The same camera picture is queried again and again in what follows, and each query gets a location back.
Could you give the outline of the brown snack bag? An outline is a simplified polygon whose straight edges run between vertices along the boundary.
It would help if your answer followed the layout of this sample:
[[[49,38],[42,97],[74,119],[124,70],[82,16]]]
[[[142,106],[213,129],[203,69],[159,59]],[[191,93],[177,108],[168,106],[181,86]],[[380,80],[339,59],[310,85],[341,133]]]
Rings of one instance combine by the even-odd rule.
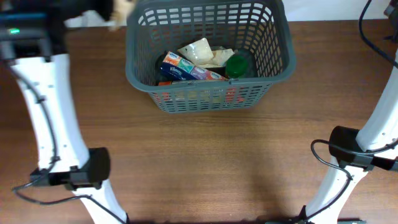
[[[177,51],[194,65],[203,68],[225,67],[227,60],[235,54],[234,50],[222,46],[211,47],[206,38],[192,42]]]
[[[113,0],[113,11],[110,16],[110,31],[118,30],[134,10],[137,0]]]

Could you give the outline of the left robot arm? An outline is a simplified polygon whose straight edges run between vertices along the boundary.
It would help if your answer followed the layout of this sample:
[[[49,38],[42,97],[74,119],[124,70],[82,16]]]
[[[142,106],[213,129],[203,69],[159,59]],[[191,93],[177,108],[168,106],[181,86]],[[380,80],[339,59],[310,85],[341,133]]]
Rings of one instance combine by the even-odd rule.
[[[81,136],[70,88],[70,59],[65,21],[97,12],[121,22],[131,1],[5,1],[1,10],[1,62],[16,79],[30,114],[39,161],[26,184],[62,185],[80,200],[95,223],[127,223],[129,217],[112,190],[110,156],[104,147],[88,148]]]

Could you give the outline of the tissue pocket pack bundle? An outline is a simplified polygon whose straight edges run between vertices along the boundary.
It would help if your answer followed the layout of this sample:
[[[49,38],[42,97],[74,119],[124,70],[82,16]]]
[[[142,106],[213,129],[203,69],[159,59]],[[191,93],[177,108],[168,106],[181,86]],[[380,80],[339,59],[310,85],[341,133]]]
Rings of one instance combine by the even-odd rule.
[[[157,67],[160,74],[170,81],[226,79],[216,72],[196,66],[173,52],[165,52],[160,56]]]

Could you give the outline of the green lid jar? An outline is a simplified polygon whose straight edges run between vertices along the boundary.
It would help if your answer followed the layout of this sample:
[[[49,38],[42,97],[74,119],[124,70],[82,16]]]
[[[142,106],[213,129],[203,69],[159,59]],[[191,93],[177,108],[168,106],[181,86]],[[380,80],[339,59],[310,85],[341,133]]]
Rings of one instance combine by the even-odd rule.
[[[225,67],[225,73],[229,78],[239,78],[246,73],[248,61],[240,55],[231,56]]]

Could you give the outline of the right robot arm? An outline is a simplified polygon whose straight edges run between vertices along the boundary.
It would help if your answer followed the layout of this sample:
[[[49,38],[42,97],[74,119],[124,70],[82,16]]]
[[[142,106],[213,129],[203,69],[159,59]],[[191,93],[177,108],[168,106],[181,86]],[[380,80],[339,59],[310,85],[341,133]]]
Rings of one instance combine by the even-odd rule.
[[[397,170],[397,60],[385,89],[362,129],[337,126],[325,144],[331,154],[328,172],[314,198],[303,206],[298,223],[337,223],[358,182],[374,167]]]

